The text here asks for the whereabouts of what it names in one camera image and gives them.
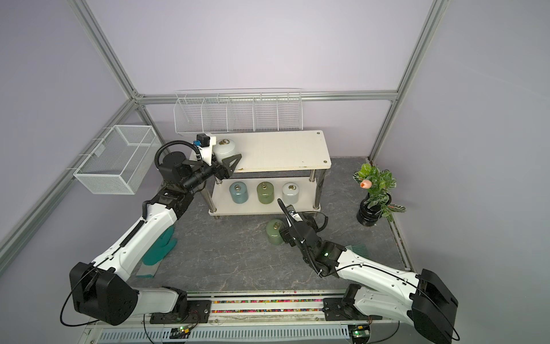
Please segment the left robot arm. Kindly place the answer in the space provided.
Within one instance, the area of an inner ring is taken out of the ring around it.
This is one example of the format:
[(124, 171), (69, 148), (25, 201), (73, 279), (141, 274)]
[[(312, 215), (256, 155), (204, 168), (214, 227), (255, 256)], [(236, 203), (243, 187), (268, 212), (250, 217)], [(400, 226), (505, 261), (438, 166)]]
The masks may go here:
[(230, 178), (242, 155), (236, 150), (214, 153), (206, 134), (189, 143), (173, 140), (162, 145), (153, 162), (163, 177), (158, 193), (143, 202), (140, 219), (119, 240), (89, 263), (70, 271), (66, 303), (74, 310), (109, 325), (120, 325), (135, 315), (168, 314), (186, 320), (187, 293), (178, 288), (133, 288), (128, 279), (146, 253), (185, 212), (199, 189), (215, 177)]

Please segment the small blue tea canister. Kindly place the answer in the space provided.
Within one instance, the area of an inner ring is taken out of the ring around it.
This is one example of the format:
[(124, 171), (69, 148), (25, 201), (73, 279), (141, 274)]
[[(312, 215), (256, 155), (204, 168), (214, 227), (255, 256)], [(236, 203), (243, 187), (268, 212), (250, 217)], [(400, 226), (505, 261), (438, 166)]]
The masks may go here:
[(229, 192), (235, 204), (244, 204), (249, 199), (247, 185), (242, 181), (232, 183), (229, 187)]

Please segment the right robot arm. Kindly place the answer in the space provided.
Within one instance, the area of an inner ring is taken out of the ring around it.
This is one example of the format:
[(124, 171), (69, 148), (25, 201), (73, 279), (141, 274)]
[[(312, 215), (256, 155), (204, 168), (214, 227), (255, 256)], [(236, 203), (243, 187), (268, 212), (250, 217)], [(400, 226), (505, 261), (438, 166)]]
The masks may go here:
[(299, 249), (318, 277), (350, 282), (342, 308), (411, 325), (432, 343), (461, 339), (455, 329), (458, 300), (435, 272), (406, 272), (367, 259), (322, 239), (305, 214), (281, 199), (277, 203), (287, 221), (280, 232), (283, 241)]

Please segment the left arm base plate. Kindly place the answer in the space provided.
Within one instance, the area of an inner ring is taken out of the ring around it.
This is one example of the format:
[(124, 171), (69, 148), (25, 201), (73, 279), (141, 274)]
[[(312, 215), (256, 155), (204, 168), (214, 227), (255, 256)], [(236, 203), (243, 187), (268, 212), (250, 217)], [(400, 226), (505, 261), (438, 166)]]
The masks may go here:
[(209, 321), (212, 302), (210, 300), (187, 300), (177, 305), (172, 312), (153, 313), (149, 323), (152, 325), (165, 324), (201, 324)]

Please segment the large green tea canister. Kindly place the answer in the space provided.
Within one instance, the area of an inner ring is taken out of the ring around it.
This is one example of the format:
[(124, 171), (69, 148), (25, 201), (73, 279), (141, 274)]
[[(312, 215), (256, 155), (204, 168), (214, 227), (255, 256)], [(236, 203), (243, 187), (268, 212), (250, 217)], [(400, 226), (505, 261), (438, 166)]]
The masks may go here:
[(271, 245), (280, 245), (284, 242), (279, 232), (282, 227), (283, 221), (280, 219), (272, 219), (266, 224), (266, 235)]

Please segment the large white tea canister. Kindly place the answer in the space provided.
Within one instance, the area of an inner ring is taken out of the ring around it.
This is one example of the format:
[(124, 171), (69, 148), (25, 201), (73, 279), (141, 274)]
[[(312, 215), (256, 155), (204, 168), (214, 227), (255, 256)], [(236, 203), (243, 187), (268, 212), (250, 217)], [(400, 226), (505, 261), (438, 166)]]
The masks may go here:
[(236, 143), (232, 139), (222, 138), (213, 147), (213, 153), (217, 162), (222, 163), (223, 159), (236, 155)]

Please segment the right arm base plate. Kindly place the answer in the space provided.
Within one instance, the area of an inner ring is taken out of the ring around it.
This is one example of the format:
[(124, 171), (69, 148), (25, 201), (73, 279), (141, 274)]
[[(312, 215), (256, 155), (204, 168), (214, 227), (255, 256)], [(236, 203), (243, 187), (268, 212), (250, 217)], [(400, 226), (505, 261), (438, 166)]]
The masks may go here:
[(324, 298), (322, 302), (326, 321), (383, 319), (380, 315), (365, 315), (360, 312), (352, 298)]

